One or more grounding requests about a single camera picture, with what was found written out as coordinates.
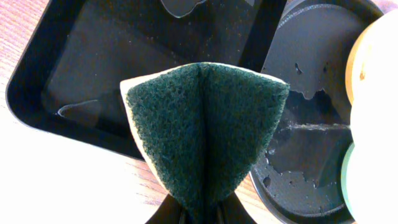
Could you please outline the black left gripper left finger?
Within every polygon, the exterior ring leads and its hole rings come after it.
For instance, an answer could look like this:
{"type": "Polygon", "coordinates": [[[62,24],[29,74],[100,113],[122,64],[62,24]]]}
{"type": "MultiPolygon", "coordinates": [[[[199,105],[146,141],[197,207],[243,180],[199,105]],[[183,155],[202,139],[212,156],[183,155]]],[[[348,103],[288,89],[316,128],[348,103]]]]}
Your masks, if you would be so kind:
{"type": "Polygon", "coordinates": [[[166,196],[157,211],[146,224],[186,224],[187,213],[171,195],[166,196]]]}

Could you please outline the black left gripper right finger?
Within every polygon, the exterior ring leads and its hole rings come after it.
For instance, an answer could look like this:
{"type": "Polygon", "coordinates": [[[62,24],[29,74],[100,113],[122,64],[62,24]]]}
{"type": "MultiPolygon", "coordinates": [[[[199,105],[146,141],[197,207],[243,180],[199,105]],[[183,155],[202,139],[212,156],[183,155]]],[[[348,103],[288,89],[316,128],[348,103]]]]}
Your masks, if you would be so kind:
{"type": "Polygon", "coordinates": [[[256,224],[235,193],[217,206],[217,224],[256,224]]]}

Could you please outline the green yellow sponge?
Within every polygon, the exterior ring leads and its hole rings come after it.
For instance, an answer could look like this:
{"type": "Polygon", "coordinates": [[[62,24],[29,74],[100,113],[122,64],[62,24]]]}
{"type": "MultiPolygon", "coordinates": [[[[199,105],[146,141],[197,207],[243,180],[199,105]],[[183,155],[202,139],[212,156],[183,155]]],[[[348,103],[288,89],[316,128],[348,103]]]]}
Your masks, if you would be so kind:
{"type": "Polygon", "coordinates": [[[196,221],[230,196],[276,130],[289,84],[224,63],[189,63],[123,80],[134,141],[196,221]]]}

